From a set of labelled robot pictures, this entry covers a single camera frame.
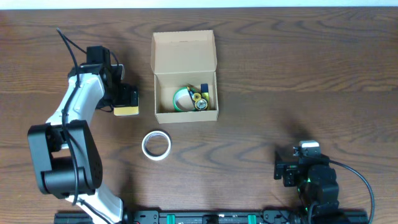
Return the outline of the yellow sticky note pad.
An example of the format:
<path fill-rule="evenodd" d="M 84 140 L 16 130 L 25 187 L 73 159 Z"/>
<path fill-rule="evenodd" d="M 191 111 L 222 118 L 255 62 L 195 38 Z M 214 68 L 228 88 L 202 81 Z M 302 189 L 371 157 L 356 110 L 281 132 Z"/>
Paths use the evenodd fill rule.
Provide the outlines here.
<path fill-rule="evenodd" d="M 127 106 L 114 108 L 113 113 L 115 116 L 132 116 L 139 114 L 138 106 Z"/>

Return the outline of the white clear tape roll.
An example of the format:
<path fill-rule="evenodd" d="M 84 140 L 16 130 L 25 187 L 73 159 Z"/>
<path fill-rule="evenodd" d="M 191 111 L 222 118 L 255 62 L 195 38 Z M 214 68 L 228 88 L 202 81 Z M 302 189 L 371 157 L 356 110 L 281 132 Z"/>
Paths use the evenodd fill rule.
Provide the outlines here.
<path fill-rule="evenodd" d="M 149 142 L 149 140 L 156 136 L 161 136 L 167 141 L 167 148 L 163 154 L 155 155 L 151 153 L 150 150 L 148 150 L 147 148 L 147 143 Z M 171 137 L 164 131 L 151 131 L 148 134 L 146 134 L 145 137 L 143 138 L 141 148 L 144 155 L 150 160 L 161 161 L 164 160 L 171 153 L 172 140 Z"/>

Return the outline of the green tape roll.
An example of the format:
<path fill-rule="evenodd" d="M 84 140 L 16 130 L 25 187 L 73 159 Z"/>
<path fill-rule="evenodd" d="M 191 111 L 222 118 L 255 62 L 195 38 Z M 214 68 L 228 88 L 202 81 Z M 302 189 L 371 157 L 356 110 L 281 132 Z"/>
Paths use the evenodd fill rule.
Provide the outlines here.
<path fill-rule="evenodd" d="M 192 96 L 186 87 L 180 88 L 175 92 L 173 105 L 178 112 L 195 111 Z"/>

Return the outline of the brown cardboard box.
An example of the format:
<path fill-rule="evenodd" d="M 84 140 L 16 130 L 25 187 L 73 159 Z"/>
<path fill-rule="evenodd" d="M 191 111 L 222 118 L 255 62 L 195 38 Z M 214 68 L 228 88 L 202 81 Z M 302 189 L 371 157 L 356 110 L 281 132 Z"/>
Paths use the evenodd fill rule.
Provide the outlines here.
<path fill-rule="evenodd" d="M 218 119 L 217 57 L 212 30 L 154 32 L 151 69 L 154 73 L 155 117 L 158 123 L 216 121 Z M 210 109 L 178 112 L 173 96 L 183 87 L 201 93 L 208 84 Z"/>

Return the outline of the yellow correction tape dispenser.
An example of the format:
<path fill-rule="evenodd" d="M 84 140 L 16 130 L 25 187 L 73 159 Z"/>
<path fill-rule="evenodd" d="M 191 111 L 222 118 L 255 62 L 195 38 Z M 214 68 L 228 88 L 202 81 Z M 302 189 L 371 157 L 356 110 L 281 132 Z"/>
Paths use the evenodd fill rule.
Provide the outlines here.
<path fill-rule="evenodd" d="M 201 93 L 197 92 L 191 87 L 187 87 L 187 91 L 192 99 L 196 111 L 205 111 L 208 109 L 208 100 L 203 98 Z"/>

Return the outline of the yellow highlighter marker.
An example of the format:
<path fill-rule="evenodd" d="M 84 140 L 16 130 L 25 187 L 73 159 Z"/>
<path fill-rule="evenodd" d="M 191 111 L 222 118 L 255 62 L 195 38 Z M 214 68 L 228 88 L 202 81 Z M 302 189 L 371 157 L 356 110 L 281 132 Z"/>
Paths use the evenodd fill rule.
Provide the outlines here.
<path fill-rule="evenodd" d="M 207 101 L 206 110 L 209 110 L 210 109 L 210 96 L 209 96 L 208 84 L 207 83 L 202 83 L 201 84 L 201 97 L 204 98 Z"/>

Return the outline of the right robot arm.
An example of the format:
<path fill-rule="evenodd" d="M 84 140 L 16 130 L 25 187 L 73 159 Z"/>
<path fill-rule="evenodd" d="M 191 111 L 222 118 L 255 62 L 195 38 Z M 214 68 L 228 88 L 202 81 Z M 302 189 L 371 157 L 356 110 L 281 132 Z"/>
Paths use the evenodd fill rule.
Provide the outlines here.
<path fill-rule="evenodd" d="M 336 171 L 325 159 L 320 155 L 284 161 L 275 153 L 274 179 L 282 179 L 284 187 L 295 187 L 302 203 L 289 215 L 289 223 L 334 222 L 341 215 Z"/>

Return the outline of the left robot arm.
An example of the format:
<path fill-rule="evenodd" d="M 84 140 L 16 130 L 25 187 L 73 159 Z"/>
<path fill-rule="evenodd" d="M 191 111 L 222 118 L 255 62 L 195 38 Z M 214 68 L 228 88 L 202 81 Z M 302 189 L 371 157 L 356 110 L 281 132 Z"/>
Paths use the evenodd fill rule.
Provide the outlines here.
<path fill-rule="evenodd" d="M 68 78 L 56 112 L 27 133 L 39 190 L 79 206 L 93 223 L 135 223 L 123 200 L 103 182 L 103 166 L 90 131 L 97 104 L 124 78 L 123 65 L 81 65 Z"/>

